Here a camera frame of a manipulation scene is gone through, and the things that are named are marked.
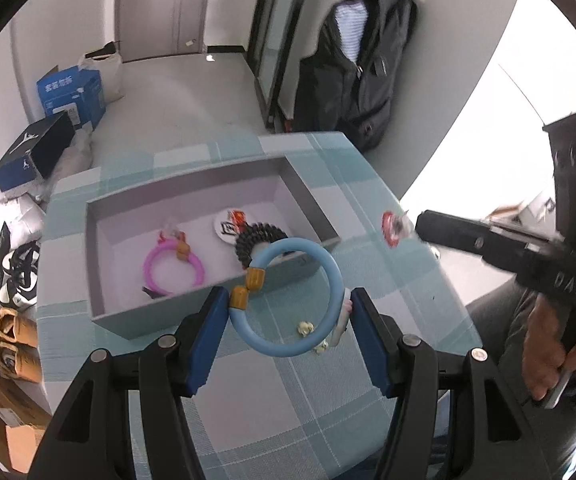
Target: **black jacket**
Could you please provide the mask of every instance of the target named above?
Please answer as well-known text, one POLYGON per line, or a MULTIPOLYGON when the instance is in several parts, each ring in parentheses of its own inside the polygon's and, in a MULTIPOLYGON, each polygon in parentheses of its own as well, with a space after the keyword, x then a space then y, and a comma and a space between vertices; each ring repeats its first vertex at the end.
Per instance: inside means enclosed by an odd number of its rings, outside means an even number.
POLYGON ((292 129, 342 131, 360 151, 374 148, 389 124, 395 76, 417 20, 414 0, 363 0, 368 19, 357 63, 343 55, 335 4, 316 52, 301 60, 292 129))

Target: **black and white sneaker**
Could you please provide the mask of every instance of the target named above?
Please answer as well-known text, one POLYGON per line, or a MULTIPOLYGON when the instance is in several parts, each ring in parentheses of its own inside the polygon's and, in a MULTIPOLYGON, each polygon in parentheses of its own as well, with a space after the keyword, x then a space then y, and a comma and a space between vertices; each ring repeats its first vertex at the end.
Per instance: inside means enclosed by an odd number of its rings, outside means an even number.
POLYGON ((0 288, 1 306, 25 311, 37 303, 37 273, 17 269, 0 288))
POLYGON ((6 254, 1 266, 4 273, 7 276, 11 276, 17 267, 22 267, 24 264, 30 264, 31 268, 36 272, 38 261, 39 245, 37 245, 37 242, 30 242, 6 254))

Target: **black shoe box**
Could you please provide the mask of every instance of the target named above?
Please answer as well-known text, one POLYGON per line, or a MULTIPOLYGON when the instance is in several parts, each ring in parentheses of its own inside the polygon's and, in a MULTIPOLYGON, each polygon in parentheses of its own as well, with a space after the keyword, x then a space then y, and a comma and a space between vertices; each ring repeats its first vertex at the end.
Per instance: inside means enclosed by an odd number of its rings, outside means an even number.
POLYGON ((66 112, 30 124, 0 160, 0 189, 7 198, 20 196, 50 176, 75 128, 66 112))

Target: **gray pants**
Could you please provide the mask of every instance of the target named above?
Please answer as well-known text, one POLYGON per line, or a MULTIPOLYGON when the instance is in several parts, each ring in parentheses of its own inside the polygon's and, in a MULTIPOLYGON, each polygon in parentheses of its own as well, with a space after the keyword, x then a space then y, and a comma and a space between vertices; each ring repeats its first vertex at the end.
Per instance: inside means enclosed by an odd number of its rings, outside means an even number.
MULTIPOLYGON (((554 480, 567 471, 576 448, 576 413, 568 399, 562 398, 554 410, 537 408, 521 375, 523 341, 528 316, 534 308, 536 294, 516 285, 514 280, 473 301, 468 312, 474 321, 485 350, 497 363, 501 375, 520 404, 532 426, 554 480)), ((431 463, 442 462, 445 439, 436 438, 431 463)), ((369 480, 375 474, 381 452, 346 471, 338 480, 369 480)))

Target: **striped cloth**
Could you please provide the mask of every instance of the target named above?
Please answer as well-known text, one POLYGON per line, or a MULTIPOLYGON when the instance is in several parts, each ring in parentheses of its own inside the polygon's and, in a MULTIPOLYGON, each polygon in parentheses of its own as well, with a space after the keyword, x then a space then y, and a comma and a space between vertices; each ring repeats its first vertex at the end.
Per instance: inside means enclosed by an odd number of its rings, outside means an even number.
MULTIPOLYGON (((50 407, 95 348, 113 355, 145 348, 169 327, 127 340, 88 314, 86 201, 153 178, 229 160, 286 156, 341 241, 333 256, 348 288, 363 286, 382 314, 433 348, 465 354, 481 340, 426 245, 404 240, 390 250, 383 211, 401 213, 392 192, 343 134, 231 136, 163 153, 134 153, 60 180, 46 215, 38 279, 39 353, 50 407)), ((319 271, 299 286, 260 294, 247 316, 273 342, 299 337, 302 320, 321 319, 328 300, 319 271)), ((271 358, 251 350, 228 323, 205 386, 183 400, 208 480, 327 480, 377 451, 395 400, 372 386, 352 327, 338 347, 317 355, 271 358)), ((130 432, 138 480, 151 478, 139 394, 130 393, 130 432)))
POLYGON ((340 4, 335 10, 335 21, 341 35, 341 51, 353 63, 359 58, 367 20, 368 9, 363 0, 340 4))

